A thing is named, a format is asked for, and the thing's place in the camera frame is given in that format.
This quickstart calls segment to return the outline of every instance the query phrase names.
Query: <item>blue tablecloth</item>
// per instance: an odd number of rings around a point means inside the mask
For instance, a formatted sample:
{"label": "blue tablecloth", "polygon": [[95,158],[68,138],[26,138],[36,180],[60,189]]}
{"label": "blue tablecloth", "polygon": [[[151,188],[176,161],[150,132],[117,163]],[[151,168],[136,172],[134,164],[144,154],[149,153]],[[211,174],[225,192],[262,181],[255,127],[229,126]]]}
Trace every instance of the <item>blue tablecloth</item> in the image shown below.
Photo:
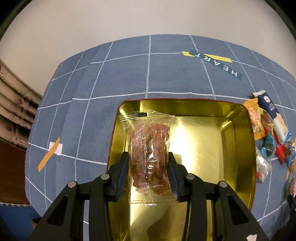
{"label": "blue tablecloth", "polygon": [[[192,50],[227,57],[232,63],[209,57],[201,61],[182,53]],[[243,103],[260,89],[269,94],[294,136],[293,76],[242,46],[166,34],[118,40],[78,53],[58,66],[38,108],[26,155],[27,197],[43,215],[69,181],[84,183],[104,173],[116,110],[124,100],[208,98]],[[54,154],[38,172],[50,142],[58,137],[61,154]],[[276,158],[271,164],[265,182],[256,184],[252,209],[269,237],[289,215],[284,190],[287,167]],[[87,212],[84,231],[88,239]]]}

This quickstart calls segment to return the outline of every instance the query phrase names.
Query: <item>blue cloth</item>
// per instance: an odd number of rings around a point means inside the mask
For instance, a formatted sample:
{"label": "blue cloth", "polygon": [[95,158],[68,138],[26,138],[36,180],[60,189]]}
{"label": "blue cloth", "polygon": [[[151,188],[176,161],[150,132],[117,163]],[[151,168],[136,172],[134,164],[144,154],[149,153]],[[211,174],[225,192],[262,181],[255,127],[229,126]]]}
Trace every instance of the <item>blue cloth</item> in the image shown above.
{"label": "blue cloth", "polygon": [[[215,62],[182,54],[192,50],[232,59],[232,63],[220,62],[242,79]],[[261,89],[295,135],[294,78],[277,63],[242,46],[165,34],[122,39],[78,53],[58,66],[38,108],[26,155],[27,197],[43,215],[69,181],[84,183],[104,173],[116,111],[125,100],[147,96],[243,103]],[[53,155],[38,172],[49,143],[58,137],[62,155]],[[265,182],[256,184],[252,209],[269,237],[285,223],[289,211],[284,190],[287,166],[277,159],[271,165]],[[84,220],[87,231],[87,212]]]}

